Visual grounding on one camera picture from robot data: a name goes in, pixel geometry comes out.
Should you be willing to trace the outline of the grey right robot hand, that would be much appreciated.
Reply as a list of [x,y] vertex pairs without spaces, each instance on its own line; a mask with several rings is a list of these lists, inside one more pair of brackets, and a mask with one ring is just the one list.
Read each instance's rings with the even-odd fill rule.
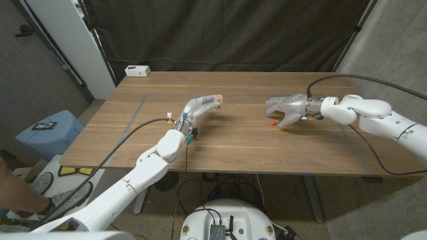
[[266,105],[269,106],[266,113],[273,113],[275,111],[284,113],[284,118],[279,123],[280,128],[291,125],[308,115],[315,114],[310,109],[308,97],[304,94],[272,97],[266,101]]

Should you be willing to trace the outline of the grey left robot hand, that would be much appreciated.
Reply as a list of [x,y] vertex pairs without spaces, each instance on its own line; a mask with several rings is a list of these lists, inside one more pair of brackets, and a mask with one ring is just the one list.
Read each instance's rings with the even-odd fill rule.
[[209,110],[219,108],[223,102],[222,95],[206,95],[191,99],[184,107],[176,121],[176,129],[188,136],[195,127],[197,118]]

